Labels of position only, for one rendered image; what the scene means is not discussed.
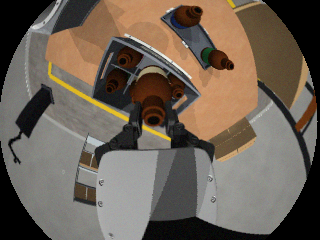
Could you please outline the brown glass bottle with green label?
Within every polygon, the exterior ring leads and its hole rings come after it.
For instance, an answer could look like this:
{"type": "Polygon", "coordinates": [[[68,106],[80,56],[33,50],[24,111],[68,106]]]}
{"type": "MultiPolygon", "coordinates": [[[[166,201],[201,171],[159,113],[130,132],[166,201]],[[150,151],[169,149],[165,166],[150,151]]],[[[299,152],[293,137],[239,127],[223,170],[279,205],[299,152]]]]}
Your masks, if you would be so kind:
{"type": "Polygon", "coordinates": [[[217,49],[209,47],[204,48],[201,51],[201,59],[203,62],[207,63],[217,70],[234,69],[234,63],[229,60],[228,56],[223,51],[217,49]]]}

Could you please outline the brown bottle with blue label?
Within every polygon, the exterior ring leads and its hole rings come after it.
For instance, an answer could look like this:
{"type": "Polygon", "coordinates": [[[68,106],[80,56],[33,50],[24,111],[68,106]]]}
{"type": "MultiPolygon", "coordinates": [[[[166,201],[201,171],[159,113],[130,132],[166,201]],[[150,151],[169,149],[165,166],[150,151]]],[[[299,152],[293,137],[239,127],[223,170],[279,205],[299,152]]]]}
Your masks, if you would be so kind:
{"type": "Polygon", "coordinates": [[[186,29],[197,25],[201,20],[202,14],[203,10],[199,6],[190,7],[184,5],[176,9],[170,18],[170,22],[178,29],[186,29]]]}

